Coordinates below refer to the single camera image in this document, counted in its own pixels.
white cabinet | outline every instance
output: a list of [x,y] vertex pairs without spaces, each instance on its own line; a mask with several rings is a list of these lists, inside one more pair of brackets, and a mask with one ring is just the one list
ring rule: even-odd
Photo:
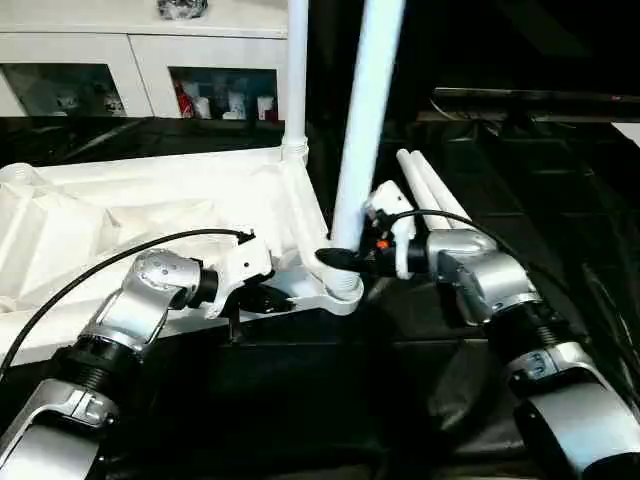
[[152,110],[127,35],[0,33],[0,115]]
[[214,118],[227,111],[231,115],[225,118],[257,115],[264,120],[263,106],[258,108],[263,98],[271,119],[284,119],[285,40],[132,35],[131,45],[157,117],[179,118],[176,90],[184,90],[194,103],[206,99]]
[[157,0],[2,0],[0,116],[283,119],[286,37],[287,0],[185,21]]

glass cabinet door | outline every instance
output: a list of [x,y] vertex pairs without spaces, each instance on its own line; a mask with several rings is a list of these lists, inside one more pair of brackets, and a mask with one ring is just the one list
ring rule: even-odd
[[275,70],[169,67],[183,118],[278,121]]
[[126,35],[0,34],[0,116],[152,115]]
[[28,116],[126,115],[106,65],[12,63],[1,68]]
[[131,44],[157,117],[285,120],[285,39],[132,35]]

white plastic pipe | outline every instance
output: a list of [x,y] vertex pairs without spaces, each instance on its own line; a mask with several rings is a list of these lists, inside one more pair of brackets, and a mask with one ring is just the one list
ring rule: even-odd
[[[440,209],[445,212],[455,213],[464,218],[469,218],[469,214],[466,212],[458,199],[451,193],[449,187],[442,181],[440,175],[433,169],[431,164],[424,158],[424,155],[418,150],[414,150],[411,153],[411,161],[413,162],[418,174],[422,177],[422,181],[427,185],[431,194],[435,197]],[[449,223],[453,228],[472,228],[469,225],[456,220],[449,220]]]
[[[366,0],[364,6],[331,232],[332,245],[337,248],[356,250],[360,245],[404,4],[404,0]],[[348,297],[358,276],[330,270],[325,282],[336,296]]]
[[[416,199],[419,208],[428,208],[430,210],[443,210],[442,206],[438,203],[438,200],[433,196],[433,193],[427,185],[418,171],[414,158],[404,148],[398,150],[396,158],[400,163],[402,172],[404,173],[407,183],[413,193],[413,198]],[[451,228],[451,224],[444,217],[434,217],[425,215],[422,217],[424,223],[429,230],[448,230]]]
[[287,34],[287,119],[282,139],[287,148],[302,152],[305,136],[305,101],[307,91],[307,32],[309,0],[289,0]]

bottle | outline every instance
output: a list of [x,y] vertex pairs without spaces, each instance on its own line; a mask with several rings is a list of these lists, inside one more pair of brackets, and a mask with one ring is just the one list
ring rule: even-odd
[[189,95],[187,95],[184,91],[184,88],[182,88],[180,80],[173,81],[173,88],[175,88],[176,90],[178,108],[180,108],[180,114],[182,115],[182,118],[195,117],[195,109],[193,108],[193,103],[191,103]]

white tube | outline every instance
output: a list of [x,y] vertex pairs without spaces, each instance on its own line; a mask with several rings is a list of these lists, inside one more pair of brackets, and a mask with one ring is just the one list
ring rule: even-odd
[[[404,0],[365,3],[331,232],[332,245],[337,248],[357,250],[360,245],[364,204],[371,193],[404,4]],[[356,274],[330,272],[325,281],[337,296],[348,296],[356,288]]]
[[289,0],[287,33],[287,119],[284,126],[285,149],[306,148],[305,101],[307,91],[307,31],[309,0]]
[[[451,193],[449,187],[442,181],[440,175],[433,169],[431,164],[418,150],[411,153],[411,160],[422,177],[422,181],[429,187],[431,194],[435,197],[440,209],[445,212],[455,213],[464,218],[469,218],[466,210],[462,208],[458,199]],[[472,228],[469,225],[455,220],[449,220],[453,228]]]
[[[433,193],[431,193],[429,185],[427,185],[420,176],[411,154],[403,148],[398,150],[396,158],[400,163],[400,167],[407,179],[407,183],[409,183],[409,187],[411,187],[413,198],[418,202],[418,207],[428,208],[430,210],[442,210],[442,206],[433,196]],[[451,224],[444,217],[425,215],[422,218],[429,230],[448,230],[451,228]]]

